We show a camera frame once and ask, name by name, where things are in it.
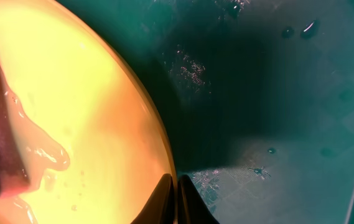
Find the yellow-rimmed plate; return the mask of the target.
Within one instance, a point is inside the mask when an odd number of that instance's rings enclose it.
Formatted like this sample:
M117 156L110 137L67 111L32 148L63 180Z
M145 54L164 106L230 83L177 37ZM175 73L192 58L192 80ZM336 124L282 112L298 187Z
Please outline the yellow-rimmed plate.
M131 223L164 174L127 63L55 1L0 1L0 223Z

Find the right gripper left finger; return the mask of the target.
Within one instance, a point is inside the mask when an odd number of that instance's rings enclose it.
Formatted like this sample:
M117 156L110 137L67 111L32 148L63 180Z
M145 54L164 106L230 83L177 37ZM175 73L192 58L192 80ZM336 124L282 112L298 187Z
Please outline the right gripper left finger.
M131 224L173 224L173 222L174 185L172 176L164 174Z

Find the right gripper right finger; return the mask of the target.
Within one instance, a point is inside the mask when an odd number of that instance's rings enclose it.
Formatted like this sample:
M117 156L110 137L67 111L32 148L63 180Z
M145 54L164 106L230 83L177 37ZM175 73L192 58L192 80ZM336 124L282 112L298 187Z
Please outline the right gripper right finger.
M188 175L182 175L178 180L177 207L178 224L219 224Z

